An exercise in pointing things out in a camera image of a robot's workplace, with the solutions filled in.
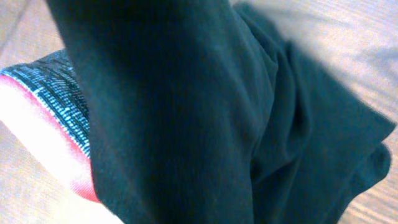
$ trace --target teal garment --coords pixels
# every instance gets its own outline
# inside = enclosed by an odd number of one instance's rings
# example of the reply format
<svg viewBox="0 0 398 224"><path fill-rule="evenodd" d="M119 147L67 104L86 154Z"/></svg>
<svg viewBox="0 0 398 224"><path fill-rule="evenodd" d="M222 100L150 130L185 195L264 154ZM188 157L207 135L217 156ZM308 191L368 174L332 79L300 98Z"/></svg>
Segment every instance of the teal garment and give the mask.
<svg viewBox="0 0 398 224"><path fill-rule="evenodd" d="M394 125L227 0L48 0L124 223L336 223Z"/></svg>

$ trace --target wooden surface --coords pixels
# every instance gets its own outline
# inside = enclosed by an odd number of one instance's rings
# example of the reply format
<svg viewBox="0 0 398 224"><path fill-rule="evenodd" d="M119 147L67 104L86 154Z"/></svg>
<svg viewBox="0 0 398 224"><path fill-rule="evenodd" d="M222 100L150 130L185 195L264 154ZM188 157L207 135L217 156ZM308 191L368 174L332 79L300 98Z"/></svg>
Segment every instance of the wooden surface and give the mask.
<svg viewBox="0 0 398 224"><path fill-rule="evenodd" d="M250 1L362 100L398 122L395 0ZM43 0L2 0L0 24L0 68L63 48ZM398 130L386 144L393 154L389 175L355 198L340 223L398 223ZM103 223L112 217L59 185L2 123L0 194L0 223Z"/></svg>

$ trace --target clothing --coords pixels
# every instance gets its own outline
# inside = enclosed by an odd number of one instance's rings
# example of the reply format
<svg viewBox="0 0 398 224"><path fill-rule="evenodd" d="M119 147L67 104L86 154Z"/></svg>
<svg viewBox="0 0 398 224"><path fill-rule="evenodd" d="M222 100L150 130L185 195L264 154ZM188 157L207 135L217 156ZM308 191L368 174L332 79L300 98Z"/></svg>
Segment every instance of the clothing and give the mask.
<svg viewBox="0 0 398 224"><path fill-rule="evenodd" d="M124 223L335 223L389 170L394 125L248 4L48 4Z"/></svg>

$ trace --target dark cloth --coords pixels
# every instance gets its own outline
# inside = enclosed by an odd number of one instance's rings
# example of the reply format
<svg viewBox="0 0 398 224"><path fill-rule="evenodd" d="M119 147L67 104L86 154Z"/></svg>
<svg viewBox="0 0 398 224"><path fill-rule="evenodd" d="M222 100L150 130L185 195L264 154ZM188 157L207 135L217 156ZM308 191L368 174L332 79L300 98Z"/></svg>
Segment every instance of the dark cloth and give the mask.
<svg viewBox="0 0 398 224"><path fill-rule="evenodd" d="M394 125L248 4L48 0L124 223L336 223Z"/></svg>

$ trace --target garment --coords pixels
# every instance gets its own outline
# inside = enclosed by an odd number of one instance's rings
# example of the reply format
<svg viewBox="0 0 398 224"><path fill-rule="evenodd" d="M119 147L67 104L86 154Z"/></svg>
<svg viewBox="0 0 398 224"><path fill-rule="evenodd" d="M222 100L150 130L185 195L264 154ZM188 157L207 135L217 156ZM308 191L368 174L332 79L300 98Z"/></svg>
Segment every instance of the garment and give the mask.
<svg viewBox="0 0 398 224"><path fill-rule="evenodd" d="M47 2L124 223L335 223L386 176L394 124L249 4Z"/></svg>

